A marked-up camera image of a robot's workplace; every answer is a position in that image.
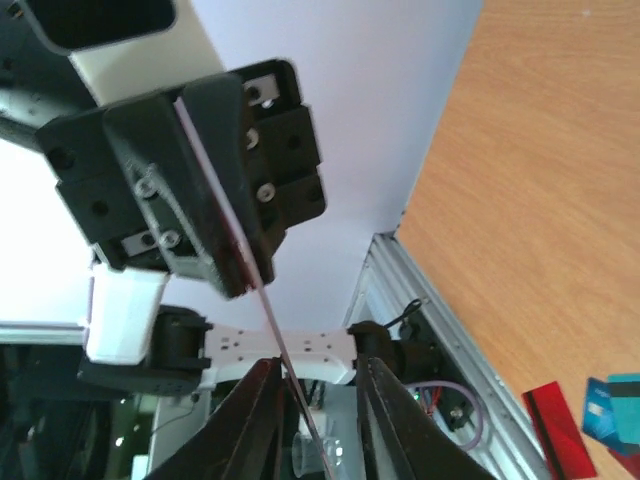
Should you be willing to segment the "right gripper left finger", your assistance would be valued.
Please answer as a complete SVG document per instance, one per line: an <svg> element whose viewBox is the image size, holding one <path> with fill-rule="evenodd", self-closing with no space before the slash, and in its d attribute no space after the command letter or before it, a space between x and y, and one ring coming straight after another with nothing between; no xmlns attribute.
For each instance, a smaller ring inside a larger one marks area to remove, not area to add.
<svg viewBox="0 0 640 480"><path fill-rule="evenodd" d="M285 382L279 358L258 360L206 424L149 479L261 479L274 465Z"/></svg>

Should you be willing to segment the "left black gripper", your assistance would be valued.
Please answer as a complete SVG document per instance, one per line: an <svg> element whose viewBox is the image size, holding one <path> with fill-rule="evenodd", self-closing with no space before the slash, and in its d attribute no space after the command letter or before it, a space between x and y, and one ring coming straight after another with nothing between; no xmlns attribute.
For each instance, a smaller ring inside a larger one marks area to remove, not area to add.
<svg viewBox="0 0 640 480"><path fill-rule="evenodd" d="M248 290L240 254L174 109L182 97L264 284L289 228L326 207L293 66L269 60L55 118L36 139L96 259Z"/></svg>

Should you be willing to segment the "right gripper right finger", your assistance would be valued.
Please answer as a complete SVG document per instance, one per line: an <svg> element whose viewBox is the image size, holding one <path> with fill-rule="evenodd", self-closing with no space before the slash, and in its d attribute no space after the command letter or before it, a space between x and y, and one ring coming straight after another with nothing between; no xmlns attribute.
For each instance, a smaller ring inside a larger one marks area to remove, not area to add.
<svg viewBox="0 0 640 480"><path fill-rule="evenodd" d="M386 364L357 359L357 424L366 479L490 479L427 416Z"/></svg>

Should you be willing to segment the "red card bottom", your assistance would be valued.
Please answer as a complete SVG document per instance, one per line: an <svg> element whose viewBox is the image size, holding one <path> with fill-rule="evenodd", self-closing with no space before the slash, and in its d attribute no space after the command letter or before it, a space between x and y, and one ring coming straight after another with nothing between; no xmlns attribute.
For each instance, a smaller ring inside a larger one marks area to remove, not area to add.
<svg viewBox="0 0 640 480"><path fill-rule="evenodd" d="M231 241L234 245L235 250L241 257L241 263L243 265L243 270L246 274L246 277L248 278L248 281L252 288L257 293L260 303L264 309L266 324L269 326L272 336L277 346L279 347L282 361L284 363L284 366L286 367L287 372L289 373L293 384L298 405L301 407L302 415L305 419L310 435L319 450L325 474L329 479L336 479L335 468L330 464L328 454L326 453L324 448L323 440L318 433L315 421L313 420L310 412L310 407L302 391L301 383L297 374L295 373L295 369L286 348L284 338L276 321L271 303L264 290L264 282L257 267L250 243L247 240L242 225L236 216L234 208L225 193L219 177L211 164L211 160L200 139L200 136L189 115L182 97L178 97L175 100L174 109L180 120L180 123L182 124L183 130L188 138L198 164L203 172L203 176L207 180L209 187L216 198L216 202L221 211L221 217L224 219L224 224L229 230Z"/></svg>

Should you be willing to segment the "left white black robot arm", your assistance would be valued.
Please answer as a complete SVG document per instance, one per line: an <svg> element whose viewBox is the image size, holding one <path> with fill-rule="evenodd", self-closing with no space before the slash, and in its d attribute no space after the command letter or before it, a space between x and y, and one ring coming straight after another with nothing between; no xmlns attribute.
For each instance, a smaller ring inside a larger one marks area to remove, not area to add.
<svg viewBox="0 0 640 480"><path fill-rule="evenodd" d="M80 380L184 395L242 378L261 358L289 355L304 378L352 382L360 357L403 383L442 363L428 341L393 339L372 321L274 346L165 306L167 279L208 282L226 299L255 286L230 215L207 186L213 169L251 249L274 280L286 231L326 207L311 113L293 65L274 59L171 76L114 99L87 88L70 55L139 47L140 67L193 46L196 21L175 1L5 1L1 5L1 136L42 153L55 190L94 255Z"/></svg>

